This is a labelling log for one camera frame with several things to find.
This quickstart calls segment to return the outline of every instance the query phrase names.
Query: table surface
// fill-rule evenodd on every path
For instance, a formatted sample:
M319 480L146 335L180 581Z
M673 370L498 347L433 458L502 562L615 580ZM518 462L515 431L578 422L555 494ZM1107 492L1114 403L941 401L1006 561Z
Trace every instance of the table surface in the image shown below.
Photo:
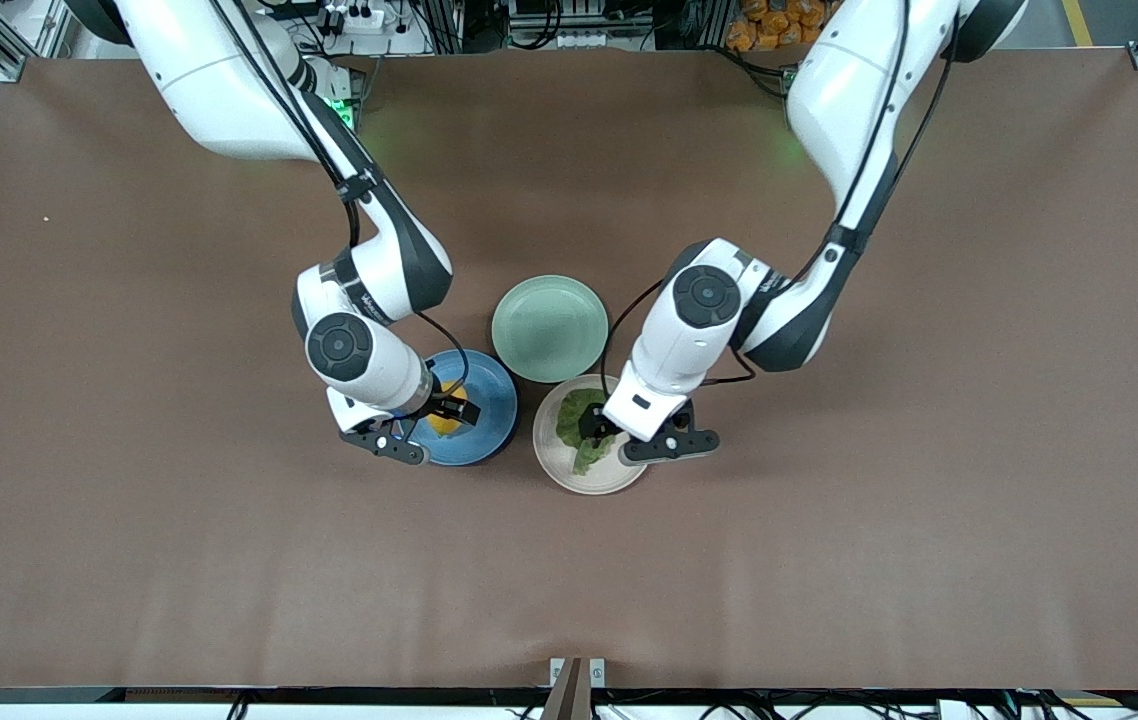
M472 347L525 278L616 314L708 237L798 268L833 210L711 55L390 60L362 135ZM616 496L542 474L546 387L483 466L339 442L289 292L344 223L316 165L199 149L138 64L0 88L0 685L511 685L586 655L619 685L1138 687L1123 50L958 67L816 361L698 394L719 454Z

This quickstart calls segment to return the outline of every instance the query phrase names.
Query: brown tabletop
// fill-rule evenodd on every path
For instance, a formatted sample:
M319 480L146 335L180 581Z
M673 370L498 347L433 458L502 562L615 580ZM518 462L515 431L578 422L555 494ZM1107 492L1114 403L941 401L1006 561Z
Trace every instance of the brown tabletop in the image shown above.
M711 55L390 60L362 135L473 347L520 279L618 313L708 237L798 268L833 210ZM616 496L542 474L546 387L479 467L335 437L289 292L344 223L316 165L200 149L138 64L1 88L0 685L509 685L582 653L620 685L1138 687L1122 50L957 68L815 363L698 394L719 454Z

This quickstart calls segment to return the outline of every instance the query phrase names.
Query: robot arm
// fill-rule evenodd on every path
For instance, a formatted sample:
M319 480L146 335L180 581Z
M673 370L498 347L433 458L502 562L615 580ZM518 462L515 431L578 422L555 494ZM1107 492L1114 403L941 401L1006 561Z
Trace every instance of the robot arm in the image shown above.
M688 394L726 345L766 372L799 369L811 358L892 191L902 106L941 45L956 42L957 59L976 59L1007 35L1025 6L1026 0L842 5L787 94L790 126L838 205L824 243L798 279L783 278L720 238L678 256L604 407L605 420L633 438L622 447L624 462L715 450L715 433L692 427ZM710 313L707 304L715 304Z
M351 242L299 274L294 324L328 386L341 437L376 455L427 461L422 448L397 446L374 425L421 413L432 398L431 372L387 325L445 299L453 265L444 247L330 106L291 85L306 86L310 74L284 28L246 13L239 0L116 6L152 82L195 141L231 158L313 160L330 174L348 206ZM357 243L353 206L377 226L372 240Z

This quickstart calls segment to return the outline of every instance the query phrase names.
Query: yellow floor line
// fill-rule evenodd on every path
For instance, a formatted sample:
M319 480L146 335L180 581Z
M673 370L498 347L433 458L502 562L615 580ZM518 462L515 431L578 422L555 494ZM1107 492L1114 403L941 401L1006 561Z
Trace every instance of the yellow floor line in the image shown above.
M1062 0L1062 10L1067 14L1071 36L1077 47L1094 47L1094 38L1089 36L1089 26L1085 24L1085 13L1080 9L1080 0Z

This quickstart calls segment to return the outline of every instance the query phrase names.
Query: green plate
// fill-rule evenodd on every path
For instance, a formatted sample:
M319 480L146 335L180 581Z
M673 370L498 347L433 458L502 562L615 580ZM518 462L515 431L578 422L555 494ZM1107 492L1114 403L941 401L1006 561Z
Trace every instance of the green plate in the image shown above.
M511 372L560 383L591 369L605 348L609 315L591 288L538 275L511 288L493 312L493 350Z

